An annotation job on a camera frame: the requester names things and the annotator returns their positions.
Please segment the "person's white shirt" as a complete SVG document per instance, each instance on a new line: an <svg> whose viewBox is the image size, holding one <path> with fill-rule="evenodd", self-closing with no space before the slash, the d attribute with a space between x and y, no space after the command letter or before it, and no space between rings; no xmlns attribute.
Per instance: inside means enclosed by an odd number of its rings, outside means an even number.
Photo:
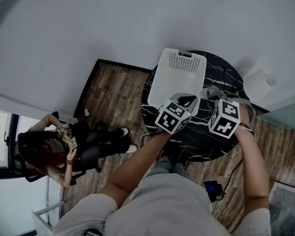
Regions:
<svg viewBox="0 0 295 236"><path fill-rule="evenodd" d="M54 227L54 236L230 236L212 215L206 191L177 174L144 178L121 208L104 194L78 202Z"/></svg>

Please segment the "white perforated plastic basket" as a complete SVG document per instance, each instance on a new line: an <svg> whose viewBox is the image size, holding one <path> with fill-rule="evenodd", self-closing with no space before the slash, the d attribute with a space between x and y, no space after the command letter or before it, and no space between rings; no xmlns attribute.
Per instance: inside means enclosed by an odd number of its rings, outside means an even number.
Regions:
<svg viewBox="0 0 295 236"><path fill-rule="evenodd" d="M188 93L201 99L206 66L205 56L164 49L149 91L148 104L159 109L176 93Z"/></svg>

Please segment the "black office chair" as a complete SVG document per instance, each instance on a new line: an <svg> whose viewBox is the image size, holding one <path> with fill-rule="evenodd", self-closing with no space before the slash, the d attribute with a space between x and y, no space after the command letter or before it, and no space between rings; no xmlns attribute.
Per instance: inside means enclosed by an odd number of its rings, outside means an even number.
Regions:
<svg viewBox="0 0 295 236"><path fill-rule="evenodd" d="M57 119L59 119L59 113L58 111L55 111L53 113L51 113L54 117L56 117ZM100 121L97 122L95 124L94 129L97 130L99 129L99 127L104 127L105 126L105 122ZM17 135L16 141L14 142L14 145L10 146L10 162L12 164L12 169L18 173L23 174L23 176L26 178L26 180L28 182L34 182L42 177L44 177L45 175L42 175L41 173L39 173L34 167L30 166L27 162L25 162L25 160L22 158L19 150L18 150L18 146L17 146L17 139L21 136L22 133L19 133ZM71 180L71 184L70 186L75 185L77 182L76 180L82 176L84 176L86 174L86 170L81 168L81 172L74 175L72 177ZM99 159L97 159L95 161L95 167L94 169L100 173L101 172L101 167L99 166Z"/></svg>

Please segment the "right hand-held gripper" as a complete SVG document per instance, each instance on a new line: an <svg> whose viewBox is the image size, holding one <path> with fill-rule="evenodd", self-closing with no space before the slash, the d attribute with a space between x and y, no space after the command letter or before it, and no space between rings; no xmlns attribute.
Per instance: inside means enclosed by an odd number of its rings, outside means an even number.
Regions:
<svg viewBox="0 0 295 236"><path fill-rule="evenodd" d="M215 135L229 139L240 124L240 104L247 107L249 123L255 117L255 110L250 102L242 98L227 98L226 94L216 86L204 88L201 98L214 101L214 111L209 120L209 131Z"/></svg>

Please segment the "person's left forearm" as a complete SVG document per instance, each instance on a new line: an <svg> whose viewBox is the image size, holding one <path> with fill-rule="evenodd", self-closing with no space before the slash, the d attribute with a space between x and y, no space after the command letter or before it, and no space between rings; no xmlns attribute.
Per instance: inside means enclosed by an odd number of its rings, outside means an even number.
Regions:
<svg viewBox="0 0 295 236"><path fill-rule="evenodd" d="M167 132L153 136L112 173L99 193L112 198L120 208L138 186L170 137L171 134Z"/></svg>

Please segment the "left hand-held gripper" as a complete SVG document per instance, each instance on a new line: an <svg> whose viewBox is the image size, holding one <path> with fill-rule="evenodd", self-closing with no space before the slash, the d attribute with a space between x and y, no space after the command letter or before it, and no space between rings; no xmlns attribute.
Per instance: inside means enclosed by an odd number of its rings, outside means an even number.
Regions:
<svg viewBox="0 0 295 236"><path fill-rule="evenodd" d="M170 134L177 133L185 127L192 115L199 111L201 99L188 93L176 93L159 109L155 124ZM188 102L187 110L176 103Z"/></svg>

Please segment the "framed grey picture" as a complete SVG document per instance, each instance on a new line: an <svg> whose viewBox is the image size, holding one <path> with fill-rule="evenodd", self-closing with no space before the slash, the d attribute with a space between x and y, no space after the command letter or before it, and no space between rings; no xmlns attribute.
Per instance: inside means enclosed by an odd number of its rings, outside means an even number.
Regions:
<svg viewBox="0 0 295 236"><path fill-rule="evenodd" d="M269 211L272 236L295 236L295 187L274 182Z"/></svg>

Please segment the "person's blue jeans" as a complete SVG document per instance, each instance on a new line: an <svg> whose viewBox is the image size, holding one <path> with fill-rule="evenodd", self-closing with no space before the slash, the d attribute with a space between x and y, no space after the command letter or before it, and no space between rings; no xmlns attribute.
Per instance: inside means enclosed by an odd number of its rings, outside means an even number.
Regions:
<svg viewBox="0 0 295 236"><path fill-rule="evenodd" d="M184 168L185 165L186 161L177 161L172 164L168 157L162 157L145 177L150 177L158 174L177 174L195 182L195 180L186 172Z"/></svg>

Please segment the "person's right forearm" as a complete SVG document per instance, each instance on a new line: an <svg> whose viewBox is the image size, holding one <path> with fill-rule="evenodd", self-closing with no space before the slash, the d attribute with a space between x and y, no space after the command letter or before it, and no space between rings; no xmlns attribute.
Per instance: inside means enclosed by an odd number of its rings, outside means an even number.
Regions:
<svg viewBox="0 0 295 236"><path fill-rule="evenodd" d="M269 207L270 182L263 156L255 136L245 127L238 127L236 138L243 160L244 214Z"/></svg>

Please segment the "person's right hand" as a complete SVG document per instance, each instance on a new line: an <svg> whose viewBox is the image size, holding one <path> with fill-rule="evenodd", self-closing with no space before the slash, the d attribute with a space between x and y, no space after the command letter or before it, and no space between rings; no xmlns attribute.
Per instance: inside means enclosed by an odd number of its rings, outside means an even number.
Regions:
<svg viewBox="0 0 295 236"><path fill-rule="evenodd" d="M249 118L249 113L245 104L239 105L239 112L240 112L240 122L249 126L250 118Z"/></svg>

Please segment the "white metal rack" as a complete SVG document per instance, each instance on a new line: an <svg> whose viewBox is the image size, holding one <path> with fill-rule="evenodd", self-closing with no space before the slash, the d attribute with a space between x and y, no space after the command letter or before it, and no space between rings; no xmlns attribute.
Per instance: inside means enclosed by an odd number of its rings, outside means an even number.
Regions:
<svg viewBox="0 0 295 236"><path fill-rule="evenodd" d="M48 206L47 208L44 208L44 209L39 210L37 212L32 212L32 219L34 222L37 236L53 236L53 227L48 222L46 222L41 217L41 215L48 213L49 211L52 211L58 207L61 207L64 204L65 204L65 201L61 200L54 205Z"/></svg>

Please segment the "frosted glass partition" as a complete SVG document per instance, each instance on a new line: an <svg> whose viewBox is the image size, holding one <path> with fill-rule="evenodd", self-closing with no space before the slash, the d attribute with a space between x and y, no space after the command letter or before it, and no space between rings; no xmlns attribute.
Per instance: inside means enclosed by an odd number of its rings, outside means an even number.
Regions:
<svg viewBox="0 0 295 236"><path fill-rule="evenodd" d="M257 116L258 119L286 129L295 129L295 103Z"/></svg>

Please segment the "black device with blue screen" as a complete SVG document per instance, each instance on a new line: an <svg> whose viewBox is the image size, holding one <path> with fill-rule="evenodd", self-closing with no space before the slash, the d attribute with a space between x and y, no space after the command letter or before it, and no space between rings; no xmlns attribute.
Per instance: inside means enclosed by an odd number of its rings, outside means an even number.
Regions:
<svg viewBox="0 0 295 236"><path fill-rule="evenodd" d="M212 203L224 198L225 192L223 187L217 181L205 181L204 186Z"/></svg>

